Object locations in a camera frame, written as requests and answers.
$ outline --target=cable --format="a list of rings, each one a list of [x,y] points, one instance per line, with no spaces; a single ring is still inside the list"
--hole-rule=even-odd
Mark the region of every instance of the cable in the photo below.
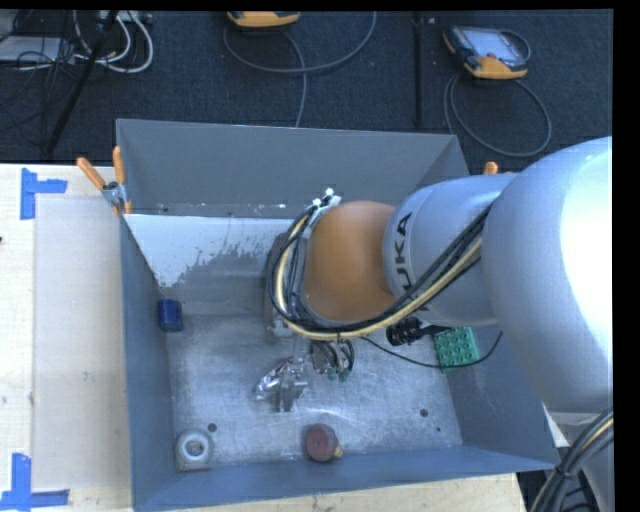
[[[409,363],[412,364],[417,364],[418,366],[424,366],[425,368],[438,368],[438,369],[445,369],[445,368],[465,368],[467,366],[474,366],[478,363],[481,363],[483,361],[486,361],[489,357],[491,357],[491,354],[493,354],[494,350],[496,349],[496,347],[498,346],[498,343],[500,343],[500,340],[502,339],[502,331],[500,331],[500,333],[498,334],[498,337],[496,338],[496,341],[493,342],[493,345],[491,346],[491,348],[489,349],[489,351],[482,356],[480,359],[477,359],[475,361],[472,361],[470,363],[464,363],[464,364],[457,364],[454,366],[442,366],[441,364],[435,364],[435,363],[424,363],[422,361],[416,361],[415,359],[411,359],[409,357],[405,357],[402,354],[398,354],[397,352],[394,352],[392,350],[389,350],[385,347],[383,347],[382,345],[377,344],[375,341],[373,341],[370,338],[367,338],[366,336],[360,336],[360,339],[363,339],[365,341],[368,341],[369,343],[371,343],[374,347],[379,348],[380,350],[382,350],[383,352],[386,352],[387,354],[390,354],[392,356],[395,356],[399,359],[403,359],[404,361],[407,361]]]
[[[250,66],[250,67],[252,67],[254,69],[258,69],[258,70],[261,70],[261,71],[268,71],[268,72],[271,72],[271,73],[282,73],[282,74],[314,73],[314,72],[317,72],[317,71],[327,71],[327,70],[329,70],[331,68],[335,68],[335,67],[339,66],[340,64],[343,64],[343,63],[347,62],[349,59],[354,57],[360,50],[362,50],[362,48],[364,48],[365,45],[369,42],[369,39],[371,39],[371,35],[373,34],[373,29],[376,26],[377,17],[378,17],[377,12],[373,11],[372,12],[372,17],[371,17],[371,27],[369,28],[369,31],[367,32],[367,35],[364,37],[362,42],[354,50],[349,52],[347,55],[339,58],[338,60],[335,60],[333,62],[329,62],[327,64],[320,64],[318,66],[305,67],[303,65],[302,67],[299,67],[299,68],[270,68],[270,67],[266,67],[266,66],[260,66],[259,64],[254,64],[253,62],[250,62],[250,61],[244,59],[243,57],[241,57],[229,45],[229,40],[228,40],[228,37],[227,37],[227,34],[229,32],[229,25],[228,24],[225,25],[224,30],[222,32],[222,40],[223,40],[224,45],[226,46],[227,50],[229,51],[229,53],[231,53],[231,55],[233,55],[240,62],[242,62],[242,63],[246,64],[247,66]]]
[[[300,59],[300,66],[304,68],[304,58],[302,57],[302,51],[300,51],[300,47],[289,34],[285,32],[284,36],[289,40],[289,42],[293,46],[293,49],[298,54],[298,59]],[[305,73],[302,73],[302,98],[300,99],[300,108],[298,109],[298,117],[296,117],[296,124],[294,125],[295,128],[300,127],[300,120],[302,119],[302,112],[304,111],[304,103],[306,101],[306,98],[307,98],[307,73],[305,72]]]
[[[484,147],[495,151],[496,153],[499,153],[501,155],[505,155],[505,156],[512,156],[512,157],[516,157],[516,158],[525,158],[525,157],[530,157],[533,155],[537,155],[538,153],[540,153],[541,151],[544,150],[544,148],[547,147],[547,145],[549,144],[549,141],[551,140],[551,118],[549,117],[549,113],[547,112],[546,107],[544,106],[544,104],[542,103],[542,100],[525,84],[523,84],[522,82],[520,82],[519,80],[515,80],[515,84],[518,85],[519,87],[522,87],[536,102],[536,104],[538,105],[538,107],[540,107],[540,110],[542,110],[542,113],[544,114],[545,117],[545,123],[546,123],[546,137],[544,142],[538,146],[536,149],[532,150],[532,151],[525,151],[525,152],[515,152],[515,151],[506,151],[503,149],[500,149],[496,146],[493,146],[491,144],[489,144],[488,142],[485,142],[484,140],[482,140],[480,137],[478,137],[472,130],[471,128],[469,128],[464,121],[462,121],[462,118],[460,117],[460,114],[458,113],[458,110],[456,108],[455,105],[455,100],[454,100],[454,96],[453,96],[453,91],[455,89],[455,86],[457,85],[458,81],[460,80],[460,77],[464,74],[464,71],[461,71],[459,73],[457,73],[456,75],[453,75],[449,81],[447,82],[447,85],[444,88],[444,115],[447,121],[447,128],[449,129],[449,131],[451,133],[454,133],[453,131],[453,127],[451,125],[451,119],[449,117],[449,107],[451,107],[451,110],[453,110],[453,114],[455,116],[456,121],[460,124],[460,126],[462,126],[462,128],[464,129],[465,132],[467,132],[467,134],[472,137],[476,142],[482,144]]]
[[[416,280],[414,285],[411,288],[409,288],[405,292],[405,294],[402,297],[400,297],[393,305],[391,305],[381,314],[371,319],[367,319],[360,322],[354,322],[350,324],[343,324],[340,327],[333,327],[333,328],[326,328],[324,326],[319,326],[312,319],[309,319],[309,321],[302,320],[301,318],[295,317],[294,315],[290,314],[289,311],[284,311],[283,308],[281,308],[280,305],[278,304],[275,297],[275,293],[273,291],[273,282],[275,280],[275,268],[280,266],[280,264],[283,263],[283,261],[286,262],[286,259],[284,258],[284,250],[288,246],[291,246],[298,242],[299,238],[302,236],[304,229],[306,229],[306,226],[308,224],[308,219],[313,214],[313,211],[314,211],[313,209],[307,210],[305,214],[298,217],[298,219],[296,219],[292,223],[286,235],[288,237],[288,241],[284,244],[283,247],[280,248],[279,255],[275,258],[273,264],[271,265],[271,273],[269,278],[267,279],[269,296],[271,297],[274,307],[276,308],[276,310],[280,315],[282,315],[284,318],[288,319],[293,323],[296,323],[299,325],[306,325],[311,329],[315,330],[316,332],[333,332],[334,334],[336,334],[339,331],[344,332],[347,330],[355,330],[355,329],[360,329],[364,327],[370,327],[374,324],[377,324],[378,322],[386,320],[389,316],[400,311],[402,307],[405,305],[405,302],[411,299],[411,296],[414,293],[417,293],[423,287],[423,285],[428,281],[428,279],[431,278],[432,274],[447,261],[447,258],[450,258],[449,267],[451,266],[452,262],[456,261],[456,259],[454,258],[459,259],[459,256],[461,256],[462,251],[466,250],[471,244],[472,240],[476,238],[477,235],[479,235],[479,233],[481,232],[482,227],[484,225],[484,221],[489,213],[490,207],[491,205],[488,205],[487,207],[485,207],[485,209],[453,240],[453,242],[451,242],[451,244],[447,247],[447,249],[445,249],[445,251],[441,253],[441,255],[436,259],[436,261],[433,262],[433,264],[427,269],[427,271],[425,271],[422,274],[422,276]],[[464,272],[466,272],[470,268],[471,264],[473,263],[475,262],[470,262],[470,265],[467,266],[465,269],[461,270],[454,279],[458,279],[460,276],[462,276]],[[290,306],[291,301],[285,300],[285,304]]]
[[[260,66],[259,64],[254,64],[253,62],[250,62],[250,61],[242,58],[235,50],[233,50],[233,48],[231,48],[231,45],[229,44],[229,39],[228,39],[229,25],[228,24],[225,25],[224,30],[222,32],[222,40],[224,42],[225,47],[229,51],[229,53],[231,55],[233,55],[236,59],[238,59],[240,62],[246,64],[249,67],[252,67],[252,68],[260,70],[260,71],[270,72],[270,73],[302,74],[302,80],[303,80],[302,81],[302,99],[300,100],[300,108],[298,110],[298,116],[296,118],[296,122],[295,122],[295,125],[294,125],[295,128],[299,128],[300,127],[300,121],[302,119],[302,112],[304,111],[304,105],[305,105],[306,96],[307,96],[307,75],[309,73],[313,73],[313,72],[317,72],[317,71],[328,71],[329,69],[337,67],[340,64],[343,64],[344,62],[348,61],[353,56],[355,56],[369,42],[369,39],[371,39],[371,35],[373,34],[373,29],[376,26],[376,20],[377,20],[377,12],[373,11],[372,20],[371,20],[371,27],[369,28],[369,31],[367,32],[367,35],[365,36],[365,38],[362,40],[362,42],[354,50],[352,50],[347,55],[341,57],[340,59],[338,59],[338,60],[336,60],[334,62],[330,62],[330,63],[327,63],[327,64],[321,64],[319,66],[313,66],[313,67],[305,66],[304,59],[302,57],[302,51],[300,50],[300,47],[298,46],[298,44],[295,42],[295,40],[287,32],[284,32],[284,36],[291,43],[291,45],[293,46],[293,49],[295,50],[296,54],[298,55],[298,59],[300,60],[300,67],[299,68],[270,68],[270,67],[266,67],[266,66]]]
[[[113,65],[114,62],[118,62],[123,58],[125,58],[131,51],[131,47],[132,47],[131,34],[129,33],[129,29],[126,27],[125,23],[122,21],[122,18],[120,17],[120,15],[118,15],[116,17],[116,21],[118,22],[118,25],[121,27],[125,35],[125,39],[126,39],[125,48],[124,50],[122,50],[122,52],[120,52],[119,54],[116,54],[113,57],[111,56],[99,57],[98,59],[96,59],[96,62],[95,62],[96,64],[100,66],[104,66],[106,69],[110,71],[115,71],[116,73],[125,73],[125,74],[140,73],[146,70],[151,65],[151,63],[153,62],[153,54],[154,54],[153,41],[151,39],[151,34],[149,34],[149,31],[142,24],[142,22],[138,19],[137,16],[132,16],[131,13],[129,13],[129,18],[133,20],[133,22],[136,24],[136,26],[144,36],[144,39],[148,48],[148,54],[145,61],[138,67],[122,67],[122,66]],[[75,9],[73,10],[73,19],[74,19],[74,29],[75,29],[76,35],[78,36],[78,39],[81,42],[84,49],[88,51],[90,48],[87,42],[82,37],[82,32],[80,30],[80,24],[78,22],[78,17],[77,17],[77,10]],[[82,54],[75,54],[75,57],[83,60],[88,60],[90,58],[90,56],[82,55]]]
[[[536,496],[531,512],[559,512],[570,479],[576,477],[589,459],[612,442],[613,407],[610,407],[587,426],[569,448]]]
[[[480,248],[482,244],[482,239],[479,238],[476,240],[474,244],[472,244],[471,248],[463,255],[462,258],[458,262],[456,262],[453,267],[447,271],[439,280],[430,285],[424,292],[422,292],[416,299],[411,301],[406,306],[402,307],[398,312],[389,315],[385,319],[373,323],[368,327],[363,327],[360,329],[355,329],[353,331],[340,331],[340,332],[320,332],[320,331],[310,331],[307,330],[296,323],[292,322],[288,318],[284,318],[285,323],[289,326],[289,328],[307,338],[318,340],[318,341],[331,341],[336,339],[337,337],[342,338],[359,338],[361,336],[365,336],[371,332],[374,332],[378,329],[383,329],[396,323],[407,315],[410,315],[418,308],[426,304],[429,300],[431,300],[437,293],[442,291],[453,279],[457,276],[459,272],[461,272],[470,262],[475,262],[475,258],[480,254]],[[284,294],[282,289],[282,278],[284,274],[284,266],[291,250],[291,246],[287,246],[282,254],[282,258],[280,260],[280,264],[276,269],[276,304],[281,308],[285,313],[287,312],[287,307],[284,301]]]

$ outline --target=wire bundle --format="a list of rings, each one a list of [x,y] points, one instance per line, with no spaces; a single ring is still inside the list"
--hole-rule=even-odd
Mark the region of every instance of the wire bundle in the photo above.
[[[320,207],[320,205],[308,207],[292,223],[286,234],[284,245],[273,260],[267,279],[267,287],[275,309],[292,331],[311,340],[325,342],[363,337],[378,329],[393,325],[441,293],[479,261],[482,244],[479,235],[490,209],[490,206],[487,206],[392,306],[368,320],[327,327],[312,318],[296,314],[297,294],[293,290],[293,272],[289,271],[289,279],[285,283],[287,267],[288,265],[290,268],[297,265],[298,244],[305,230],[309,227],[313,214]]]
[[[559,512],[570,482],[585,463],[613,442],[613,407],[601,413],[569,448],[542,487],[531,512]]]

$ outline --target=power cord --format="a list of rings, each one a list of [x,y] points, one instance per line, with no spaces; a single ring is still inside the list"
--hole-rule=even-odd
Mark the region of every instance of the power cord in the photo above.
[[[512,30],[506,30],[506,29],[501,29],[501,32],[504,33],[508,33],[511,34],[515,37],[517,37],[525,46],[526,48],[526,55],[524,57],[524,61],[527,62],[529,60],[529,58],[531,57],[531,46],[529,45],[529,42],[520,34],[518,34],[517,32],[513,32]],[[536,103],[536,105],[540,108],[540,110],[542,111],[544,118],[545,118],[545,125],[546,125],[546,136],[544,141],[542,142],[542,144],[540,144],[540,146],[538,146],[537,148],[531,150],[531,151],[523,151],[523,152],[517,152],[517,151],[507,151],[501,148],[498,148],[492,144],[489,144],[488,142],[482,140],[476,133],[473,132],[473,130],[471,130],[471,128],[469,128],[469,126],[467,124],[464,123],[464,121],[462,121],[462,118],[456,108],[456,104],[455,104],[455,100],[454,100],[454,90],[456,88],[456,85],[458,84],[458,82],[460,81],[460,78],[464,75],[464,71],[461,71],[455,75],[453,75],[449,81],[447,82],[447,85],[444,88],[444,100],[443,100],[443,106],[444,106],[444,115],[445,115],[445,119],[447,122],[447,128],[449,129],[449,131],[451,133],[454,133],[452,124],[451,124],[451,118],[449,115],[449,109],[451,109],[453,111],[453,115],[455,117],[455,120],[458,122],[458,124],[460,124],[460,126],[464,129],[464,131],[471,137],[473,138],[476,142],[478,142],[479,144],[482,144],[484,147],[495,151],[496,153],[499,153],[501,155],[504,156],[510,156],[510,157],[516,157],[516,158],[526,158],[526,157],[530,157],[530,156],[534,156],[537,155],[538,153],[542,152],[549,144],[550,140],[551,140],[551,118],[549,117],[549,113],[547,112],[546,107],[544,106],[544,104],[542,103],[542,100],[528,87],[526,86],[524,83],[522,83],[520,80],[509,80],[510,82],[515,82],[516,85],[518,85],[519,87],[521,87],[522,89],[524,89],[524,91],[531,97],[533,98],[534,102]]]
[[[243,64],[246,64],[247,66],[249,66],[249,67],[251,67],[253,69],[257,69],[259,71],[265,71],[265,72],[268,72],[268,73],[279,73],[279,74],[284,74],[284,75],[302,75],[302,80],[303,80],[302,99],[300,101],[300,107],[298,109],[298,116],[297,116],[296,122],[295,122],[295,127],[299,128],[300,127],[300,121],[302,119],[302,113],[304,111],[306,95],[307,95],[307,75],[309,73],[317,73],[317,72],[322,72],[322,71],[328,71],[330,69],[333,69],[335,67],[340,66],[341,64],[344,64],[349,59],[353,58],[358,52],[360,52],[360,50],[362,50],[362,48],[365,47],[365,45],[369,42],[369,39],[371,39],[371,35],[373,34],[373,30],[375,29],[376,22],[377,22],[377,12],[373,11],[372,17],[371,17],[371,26],[369,27],[369,31],[365,35],[364,39],[360,42],[360,44],[358,44],[358,46],[356,46],[356,48],[354,48],[348,54],[344,55],[343,57],[341,57],[341,58],[339,58],[339,59],[337,59],[337,60],[335,60],[333,62],[329,62],[329,63],[326,63],[326,64],[320,64],[320,65],[317,65],[317,66],[310,66],[310,67],[305,66],[304,58],[302,56],[302,51],[300,50],[300,47],[298,46],[298,44],[295,42],[295,40],[287,32],[284,32],[284,36],[291,43],[291,45],[293,46],[293,48],[294,48],[294,50],[295,50],[295,52],[296,52],[296,54],[298,56],[298,60],[300,61],[300,67],[299,68],[272,68],[272,67],[267,67],[267,66],[261,66],[259,64],[255,64],[255,63],[245,59],[244,57],[240,56],[231,47],[231,45],[229,43],[229,36],[228,36],[229,25],[225,25],[225,27],[224,27],[224,30],[222,32],[222,40],[223,40],[223,43],[224,43],[225,47],[227,48],[227,50],[229,51],[229,53],[233,57],[235,57],[237,60],[239,60]]]
[[[601,413],[562,457],[545,482],[531,512],[560,512],[570,482],[594,455],[613,442],[613,407]]]
[[[125,73],[125,74],[141,73],[142,71],[145,71],[146,69],[148,69],[149,66],[151,66],[151,63],[153,62],[154,49],[153,49],[153,40],[151,39],[151,34],[147,30],[147,28],[144,26],[144,24],[138,19],[137,16],[133,16],[129,12],[129,18],[133,20],[134,24],[137,26],[138,30],[142,33],[144,37],[144,41],[147,47],[147,57],[145,61],[139,66],[114,65],[114,62],[119,62],[123,60],[125,57],[127,57],[133,46],[132,40],[131,40],[131,33],[127,28],[127,26],[125,25],[124,21],[122,20],[121,15],[118,14],[118,16],[116,17],[116,22],[118,23],[118,26],[120,27],[122,33],[125,36],[125,40],[126,40],[125,47],[120,53],[117,53],[115,55],[110,54],[108,56],[99,57],[96,59],[96,62],[95,62],[100,66],[104,66],[109,71],[114,71],[116,73]],[[80,44],[84,48],[85,52],[89,51],[90,47],[89,47],[89,44],[84,40],[84,37],[82,35],[80,23],[78,21],[78,11],[76,9],[73,10],[73,24],[74,24],[74,31],[76,33],[78,41],[80,41]],[[74,54],[74,57],[81,60],[89,60],[90,58],[89,55],[85,55],[81,53]]]
[[[389,349],[383,347],[382,345],[379,345],[378,343],[373,341],[371,338],[368,338],[366,336],[360,336],[360,339],[363,339],[363,340],[371,343],[371,345],[373,345],[374,347],[379,348],[380,350],[382,350],[383,352],[386,352],[389,355],[392,355],[394,357],[397,357],[397,358],[402,359],[404,361],[407,361],[409,363],[416,364],[418,366],[424,366],[426,368],[437,368],[437,369],[440,369],[440,370],[444,370],[446,368],[465,368],[467,366],[475,366],[476,364],[479,364],[479,363],[482,363],[483,361],[486,361],[489,357],[491,357],[491,354],[493,354],[493,352],[495,351],[496,347],[498,346],[498,343],[500,343],[500,340],[502,339],[502,331],[500,331],[500,333],[498,334],[498,337],[496,338],[496,341],[493,342],[493,345],[491,346],[489,351],[484,356],[482,356],[480,359],[476,359],[475,361],[471,361],[470,363],[457,364],[457,365],[453,365],[453,366],[442,366],[441,364],[424,363],[422,361],[416,361],[415,359],[411,359],[409,357],[403,356],[402,354],[398,354],[397,352],[389,350]]]

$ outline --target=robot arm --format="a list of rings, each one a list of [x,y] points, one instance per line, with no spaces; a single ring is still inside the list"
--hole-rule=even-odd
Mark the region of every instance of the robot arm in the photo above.
[[[567,148],[518,174],[432,185],[395,210],[331,208],[311,232],[293,300],[286,290],[296,286],[283,282],[303,215],[276,262],[274,305],[321,342],[409,315],[432,326],[498,324],[551,417],[579,442],[580,422],[613,403],[611,142]],[[591,473],[601,508],[613,510],[607,446]]]

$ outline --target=white cable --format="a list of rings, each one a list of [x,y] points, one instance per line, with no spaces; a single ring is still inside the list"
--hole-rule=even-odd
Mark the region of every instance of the white cable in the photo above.
[[[149,31],[146,29],[146,27],[140,22],[140,20],[138,19],[137,16],[131,16],[131,19],[133,19],[133,22],[138,26],[138,28],[140,29],[140,31],[142,32],[142,34],[145,37],[146,43],[147,43],[147,47],[149,49],[149,54],[147,55],[147,59],[145,60],[145,62],[136,67],[136,68],[125,68],[125,67],[119,67],[119,66],[114,66],[113,63],[117,62],[121,59],[123,59],[124,57],[127,56],[127,54],[131,51],[131,35],[129,33],[129,30],[127,29],[126,25],[124,24],[124,22],[122,21],[122,19],[120,18],[120,15],[118,15],[116,17],[116,21],[120,24],[125,37],[127,39],[127,43],[126,43],[126,47],[125,49],[122,51],[122,53],[120,53],[119,55],[116,55],[115,57],[101,57],[99,59],[96,59],[96,64],[100,65],[100,66],[104,66],[107,69],[111,70],[111,71],[115,71],[116,73],[140,73],[141,71],[144,71],[145,69],[147,69],[150,65],[151,62],[153,61],[153,42],[151,40],[151,35],[149,34]],[[76,10],[73,11],[73,21],[74,21],[74,28],[76,31],[76,35],[78,36],[78,38],[80,39],[80,42],[82,43],[82,46],[86,49],[89,50],[89,45],[86,43],[86,41],[83,39],[82,37],[82,33],[80,32],[80,26],[78,24],[78,18],[77,18],[77,12]],[[79,59],[83,59],[83,60],[88,60],[90,57],[86,56],[86,55],[82,55],[82,54],[75,54],[74,55],[76,58]]]
[[[129,51],[131,50],[131,35],[129,34],[129,31],[127,30],[127,27],[125,26],[125,24],[122,21],[122,19],[120,19],[119,15],[116,17],[116,21],[120,25],[120,28],[122,28],[122,32],[124,33],[124,36],[125,36],[125,38],[127,40],[125,48],[124,48],[124,50],[122,50],[122,53],[120,53],[120,55],[116,55],[115,57],[101,57],[99,59],[96,59],[96,62],[100,62],[100,61],[117,62],[117,61],[123,59],[124,57],[126,57],[127,54],[129,53]],[[80,31],[80,24],[78,23],[78,12],[75,9],[73,10],[73,28],[74,28],[74,30],[76,32],[76,35],[78,36],[78,39],[82,43],[82,46],[84,47],[84,49],[89,51],[91,48],[89,47],[87,42],[82,37],[82,32]],[[85,60],[89,59],[89,57],[87,57],[86,55],[82,55],[82,54],[78,54],[78,53],[75,54],[74,57],[76,57],[78,59],[85,59]]]
[[[145,26],[140,22],[140,20],[137,17],[135,16],[133,17],[133,22],[138,26],[138,28],[144,35],[145,40],[147,42],[147,47],[149,48],[149,54],[147,55],[147,59],[144,61],[144,63],[138,66],[137,68],[120,68],[117,66],[112,66],[109,62],[102,62],[102,61],[96,62],[96,64],[105,66],[107,69],[111,71],[116,71],[117,73],[127,73],[127,74],[140,73],[141,71],[144,71],[151,65],[151,62],[153,61],[153,42],[151,41],[151,34],[149,34],[149,31],[145,28]]]

